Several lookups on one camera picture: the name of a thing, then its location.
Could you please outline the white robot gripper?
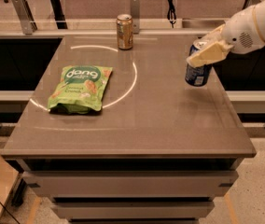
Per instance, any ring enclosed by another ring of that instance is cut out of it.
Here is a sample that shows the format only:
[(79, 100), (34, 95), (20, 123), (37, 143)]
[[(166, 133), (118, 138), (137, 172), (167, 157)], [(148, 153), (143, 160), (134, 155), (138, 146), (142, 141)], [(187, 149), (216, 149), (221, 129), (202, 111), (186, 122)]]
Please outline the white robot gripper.
[(223, 61), (229, 52), (246, 54), (262, 49), (265, 38), (258, 28), (256, 7), (248, 7), (234, 14), (225, 25), (218, 26), (199, 39), (202, 49), (187, 57), (187, 63), (198, 68)]

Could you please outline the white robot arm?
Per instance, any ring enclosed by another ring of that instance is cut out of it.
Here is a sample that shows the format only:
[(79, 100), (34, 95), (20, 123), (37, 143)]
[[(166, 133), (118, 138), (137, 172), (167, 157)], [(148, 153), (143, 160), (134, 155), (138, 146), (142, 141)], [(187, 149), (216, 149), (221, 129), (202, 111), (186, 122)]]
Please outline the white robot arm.
[(265, 47), (265, 0), (234, 14), (198, 40), (202, 47), (187, 57), (192, 67), (217, 63), (230, 52), (246, 54)]

